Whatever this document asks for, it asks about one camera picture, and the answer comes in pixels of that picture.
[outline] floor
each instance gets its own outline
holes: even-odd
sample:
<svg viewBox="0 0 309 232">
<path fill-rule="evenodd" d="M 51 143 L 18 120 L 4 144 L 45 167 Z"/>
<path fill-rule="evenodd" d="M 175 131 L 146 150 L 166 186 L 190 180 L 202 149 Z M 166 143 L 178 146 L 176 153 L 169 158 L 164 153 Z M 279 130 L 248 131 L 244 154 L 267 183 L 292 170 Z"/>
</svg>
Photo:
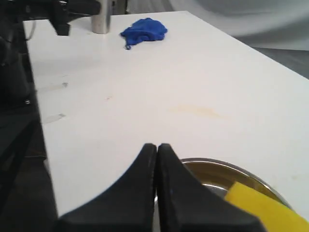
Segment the floor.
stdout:
<svg viewBox="0 0 309 232">
<path fill-rule="evenodd" d="M 277 62 L 309 79 L 309 52 L 257 49 Z M 0 231 L 47 232 L 57 218 L 41 130 L 33 135 L 22 167 L 15 180 L 3 214 Z"/>
</svg>

